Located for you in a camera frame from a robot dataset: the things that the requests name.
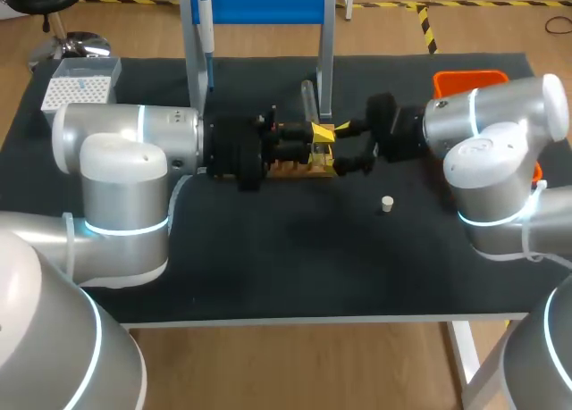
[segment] blue handle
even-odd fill
[[[199,24],[198,0],[190,0]],[[324,0],[212,0],[214,24],[323,24]]]

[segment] black table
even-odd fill
[[[299,120],[300,82],[313,76],[314,64],[311,58],[219,59],[206,118],[277,105],[280,121]],[[82,216],[79,180],[57,170],[39,111],[56,65],[36,70],[0,153],[0,210]],[[423,104],[437,71],[464,69],[500,69],[512,79],[532,75],[521,54],[338,57],[333,121],[363,116],[366,99],[383,91],[401,103]],[[183,60],[124,59],[117,101],[189,105],[185,78]],[[347,140],[337,149],[354,152],[363,143]],[[567,143],[543,153],[551,187],[572,183],[571,159]],[[567,270],[477,255],[440,173],[427,161],[380,161],[367,177],[268,180],[256,194],[240,193],[230,181],[191,178],[177,203],[166,272],[141,287],[88,292],[126,324],[522,316]],[[385,195],[395,206],[379,215]]]

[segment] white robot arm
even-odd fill
[[[444,155],[458,216],[477,252],[503,261],[570,254],[572,187],[531,193],[542,150],[568,134],[568,102],[554,75],[433,100],[425,139]]]
[[[80,147],[85,218],[0,213],[0,230],[31,244],[83,287],[154,280],[168,259],[167,161],[159,147],[95,134]]]
[[[135,341],[32,246],[0,231],[0,408],[142,410]]]

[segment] orange container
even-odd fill
[[[482,88],[494,84],[508,82],[506,73],[496,70],[486,71],[442,71],[433,75],[433,86],[435,98],[452,96],[458,93]],[[543,169],[537,163],[534,167],[533,182],[538,182],[543,178]]]

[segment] wooden floor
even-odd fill
[[[572,94],[572,35],[544,32],[563,8],[431,8],[442,53],[526,53],[537,73],[554,72]],[[352,22],[340,13],[336,54],[426,54],[416,13],[360,9]],[[68,30],[106,36],[114,54],[182,57],[176,8],[77,4],[63,13]],[[316,27],[217,27],[223,56],[313,55]],[[0,21],[0,142],[25,89],[27,53],[46,36],[41,20]],[[473,322],[485,358],[502,322]],[[455,373],[442,326],[322,325],[139,331],[147,360],[146,410],[189,409],[418,409],[459,408]],[[506,408],[498,399],[491,409]]]

